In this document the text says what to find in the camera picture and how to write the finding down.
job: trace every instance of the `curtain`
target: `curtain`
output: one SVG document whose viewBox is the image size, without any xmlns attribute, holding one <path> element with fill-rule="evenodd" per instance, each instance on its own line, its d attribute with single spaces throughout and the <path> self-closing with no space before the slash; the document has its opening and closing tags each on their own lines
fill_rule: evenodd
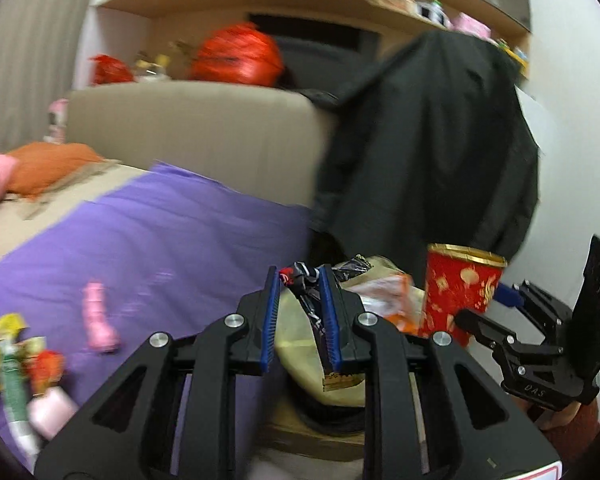
<svg viewBox="0 0 600 480">
<path fill-rule="evenodd" d="M 40 140 L 71 89 L 89 0 L 0 0 L 0 152 Z"/>
</svg>

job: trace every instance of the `black cloth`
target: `black cloth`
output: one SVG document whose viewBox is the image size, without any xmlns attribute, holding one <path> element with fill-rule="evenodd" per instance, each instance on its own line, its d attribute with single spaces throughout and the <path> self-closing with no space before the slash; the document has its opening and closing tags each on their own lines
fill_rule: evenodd
<svg viewBox="0 0 600 480">
<path fill-rule="evenodd" d="M 496 46 L 435 31 L 336 95 L 304 91 L 339 117 L 312 229 L 333 235 L 348 257 L 386 256 L 419 286 L 429 243 L 512 258 L 538 201 L 538 147 L 517 73 Z"/>
</svg>

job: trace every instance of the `bed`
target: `bed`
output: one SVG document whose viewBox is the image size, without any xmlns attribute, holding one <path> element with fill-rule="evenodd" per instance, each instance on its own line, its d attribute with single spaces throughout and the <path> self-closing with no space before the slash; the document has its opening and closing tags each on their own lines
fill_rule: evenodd
<svg viewBox="0 0 600 480">
<path fill-rule="evenodd" d="M 70 186 L 31 220 L 0 204 L 0 314 L 65 354 L 84 402 L 156 330 L 176 337 L 232 312 L 269 264 L 302 258 L 314 174 L 333 120 L 298 94 L 216 83 L 120 84 L 75 92 L 68 142 L 121 164 Z M 106 290 L 122 348 L 88 349 L 81 291 Z M 267 388 L 237 382 L 244 470 Z M 21 462 L 0 403 L 0 436 Z"/>
</svg>

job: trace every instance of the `orange pillow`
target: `orange pillow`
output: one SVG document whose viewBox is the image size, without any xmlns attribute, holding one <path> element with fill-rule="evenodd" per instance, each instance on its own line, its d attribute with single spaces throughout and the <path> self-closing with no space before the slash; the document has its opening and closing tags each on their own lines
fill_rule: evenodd
<svg viewBox="0 0 600 480">
<path fill-rule="evenodd" d="M 62 178 L 103 158 L 86 144 L 32 142 L 9 152 L 20 162 L 11 174 L 7 192 L 35 199 Z"/>
</svg>

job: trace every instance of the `purple blanket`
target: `purple blanket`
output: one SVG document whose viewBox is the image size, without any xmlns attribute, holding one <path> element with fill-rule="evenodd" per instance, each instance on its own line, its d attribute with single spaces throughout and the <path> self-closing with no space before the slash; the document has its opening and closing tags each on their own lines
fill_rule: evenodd
<svg viewBox="0 0 600 480">
<path fill-rule="evenodd" d="M 148 336 L 200 332 L 262 288 L 270 265 L 302 259 L 308 211 L 230 190 L 167 164 L 86 202 L 0 261 L 0 316 L 19 312 L 67 358 L 62 385 L 82 404 Z M 104 284 L 107 314 L 123 345 L 100 355 L 87 346 L 82 290 Z M 260 378 L 238 377 L 238 466 L 256 425 Z M 0 435 L 24 462 L 0 400 Z"/>
</svg>

